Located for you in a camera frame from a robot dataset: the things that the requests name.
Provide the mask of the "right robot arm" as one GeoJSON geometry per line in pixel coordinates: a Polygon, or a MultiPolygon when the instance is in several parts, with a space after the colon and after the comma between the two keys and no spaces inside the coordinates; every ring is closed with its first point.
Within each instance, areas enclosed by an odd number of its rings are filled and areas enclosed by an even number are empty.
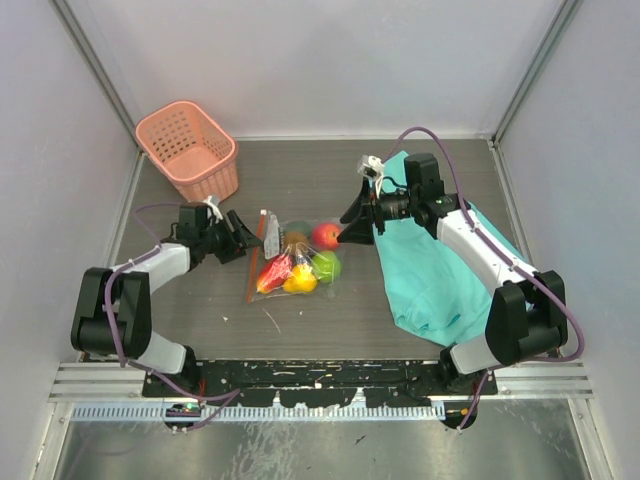
{"type": "Polygon", "coordinates": [[[565,286],[554,271],[520,262],[484,227],[459,194],[448,194],[430,153],[404,160],[405,184],[385,193],[384,164],[375,156],[358,163],[362,185],[341,216],[341,243],[371,245],[392,220],[412,219],[452,250],[479,278],[492,301],[485,330],[440,353],[438,379],[449,393],[466,390],[491,367],[532,360],[568,340],[565,286]]]}

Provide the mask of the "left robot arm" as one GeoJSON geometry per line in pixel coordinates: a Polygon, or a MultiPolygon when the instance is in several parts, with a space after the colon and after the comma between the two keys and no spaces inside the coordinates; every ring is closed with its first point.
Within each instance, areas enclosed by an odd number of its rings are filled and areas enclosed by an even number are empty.
{"type": "Polygon", "coordinates": [[[85,271],[71,344],[82,353],[114,355],[122,368],[141,370],[178,396],[200,402],[231,400],[237,391],[215,396],[194,393],[202,381],[194,350],[154,331],[151,296],[210,255],[226,264],[263,242],[235,211],[223,214],[211,199],[168,205],[178,208],[168,237],[157,238],[150,251],[120,265],[85,271]]]}

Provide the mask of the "clear zip top bag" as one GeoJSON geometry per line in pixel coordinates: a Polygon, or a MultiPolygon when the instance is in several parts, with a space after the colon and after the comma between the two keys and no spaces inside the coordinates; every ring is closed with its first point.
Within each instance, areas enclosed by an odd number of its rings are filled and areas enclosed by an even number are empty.
{"type": "Polygon", "coordinates": [[[282,220],[274,212],[263,209],[260,212],[260,220],[257,229],[257,236],[262,240],[262,247],[257,248],[250,256],[249,263],[249,275],[247,291],[244,301],[247,303],[256,302],[267,298],[274,297],[287,297],[294,295],[315,295],[325,298],[334,298],[338,294],[341,277],[345,269],[344,246],[339,243],[339,247],[336,250],[331,250],[336,253],[342,263],[342,272],[340,277],[333,283],[321,283],[318,281],[316,288],[310,293],[286,293],[282,285],[279,288],[272,290],[270,293],[261,294],[256,291],[256,280],[265,264],[275,256],[280,254],[287,254],[283,252],[283,237],[288,231],[299,231],[307,236],[309,240],[309,251],[305,255],[291,255],[293,259],[293,268],[296,265],[307,264],[312,267],[311,259],[315,254],[321,251],[318,247],[311,243],[311,234],[314,227],[318,224],[332,222],[338,224],[342,231],[342,226],[339,224],[336,218],[327,219],[294,219],[294,220],[282,220]]]}

